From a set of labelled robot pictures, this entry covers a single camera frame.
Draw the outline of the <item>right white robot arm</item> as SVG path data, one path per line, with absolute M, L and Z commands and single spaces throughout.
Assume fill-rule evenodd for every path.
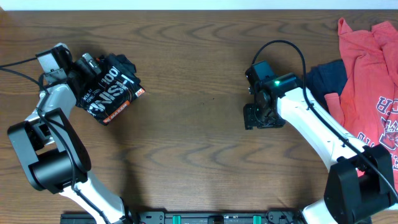
M 361 223 L 397 210 L 391 155 L 384 146 L 368 146 L 347 132 L 293 73 L 246 77 L 254 102 L 244 106 L 245 128 L 290 123 L 328 169 L 323 197 L 301 210 L 302 223 Z

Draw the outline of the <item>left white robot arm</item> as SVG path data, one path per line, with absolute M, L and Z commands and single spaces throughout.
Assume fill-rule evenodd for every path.
M 96 223 L 137 223 L 124 200 L 95 176 L 86 147 L 69 121 L 72 109 L 87 111 L 103 125 L 144 92 L 136 68 L 123 55 L 72 59 L 63 47 L 36 55 L 43 74 L 39 102 L 7 135 L 30 185 L 67 197 Z

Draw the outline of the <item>black orange-patterned jersey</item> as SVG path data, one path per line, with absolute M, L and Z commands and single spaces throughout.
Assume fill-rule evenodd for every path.
M 136 77 L 136 66 L 125 55 L 102 55 L 95 63 L 101 73 L 84 85 L 76 106 L 106 126 L 146 91 Z

